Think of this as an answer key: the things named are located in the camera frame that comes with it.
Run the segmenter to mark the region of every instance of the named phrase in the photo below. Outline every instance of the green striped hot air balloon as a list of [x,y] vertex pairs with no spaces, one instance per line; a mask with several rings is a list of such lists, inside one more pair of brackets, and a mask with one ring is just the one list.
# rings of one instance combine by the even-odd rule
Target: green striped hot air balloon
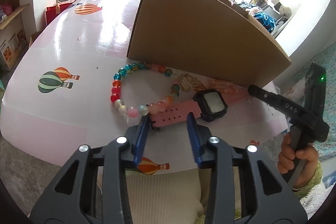
[[48,93],[60,86],[71,89],[73,83],[63,82],[55,72],[48,71],[43,74],[39,80],[39,91],[42,93]]

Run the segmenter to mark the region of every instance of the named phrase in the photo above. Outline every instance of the hand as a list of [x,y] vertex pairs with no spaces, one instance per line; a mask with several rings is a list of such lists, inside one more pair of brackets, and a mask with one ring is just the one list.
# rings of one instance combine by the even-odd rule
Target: hand
[[278,170],[281,174],[285,174],[288,170],[292,170],[294,168],[292,160],[294,160],[295,157],[300,160],[307,160],[301,174],[294,184],[294,188],[299,189],[306,186],[314,176],[317,162],[319,160],[319,153],[312,146],[307,146],[295,153],[289,146],[290,143],[291,136],[289,133],[286,133],[281,144],[281,152],[279,153]]

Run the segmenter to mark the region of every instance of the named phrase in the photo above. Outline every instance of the beaded bracelet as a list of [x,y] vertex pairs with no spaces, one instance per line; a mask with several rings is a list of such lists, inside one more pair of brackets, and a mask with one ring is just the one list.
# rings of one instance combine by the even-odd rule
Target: beaded bracelet
[[[128,115],[131,118],[136,118],[139,114],[142,116],[150,114],[156,114],[157,112],[165,111],[167,107],[171,106],[173,104],[173,97],[167,96],[160,102],[157,102],[156,104],[152,103],[149,105],[140,105],[138,108],[135,107],[127,107],[124,104],[124,101],[120,99],[120,92],[121,92],[121,80],[123,77],[125,77],[128,73],[131,73],[133,71],[137,70],[152,70],[152,71],[158,71],[161,73],[164,73],[166,76],[171,76],[173,71],[171,69],[167,69],[165,66],[160,66],[156,64],[151,63],[144,63],[139,62],[133,63],[132,65],[125,65],[124,68],[119,69],[118,73],[114,75],[114,81],[112,83],[112,96],[111,96],[111,102],[114,104],[114,106],[118,109],[119,113],[123,116]],[[175,94],[176,96],[179,96],[179,90],[180,86],[177,84],[173,84],[171,86],[171,94]]]

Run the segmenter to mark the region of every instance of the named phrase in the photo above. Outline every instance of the white bead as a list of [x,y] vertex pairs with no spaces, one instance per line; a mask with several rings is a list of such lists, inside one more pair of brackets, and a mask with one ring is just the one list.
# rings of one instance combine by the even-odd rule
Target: white bead
[[121,115],[127,115],[127,107],[125,105],[120,106],[118,110]]
[[114,102],[114,106],[119,109],[119,107],[123,106],[124,105],[124,101],[121,100],[121,99],[118,99],[118,100],[115,100]]
[[139,114],[141,116],[146,116],[148,114],[148,106],[146,105],[139,106]]

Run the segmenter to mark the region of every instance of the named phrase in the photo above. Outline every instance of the beige ribbed fabric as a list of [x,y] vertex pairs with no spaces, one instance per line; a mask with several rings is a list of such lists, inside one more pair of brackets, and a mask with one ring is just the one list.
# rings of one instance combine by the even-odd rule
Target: beige ribbed fabric
[[198,169],[128,175],[126,181],[134,224],[194,224],[204,213]]

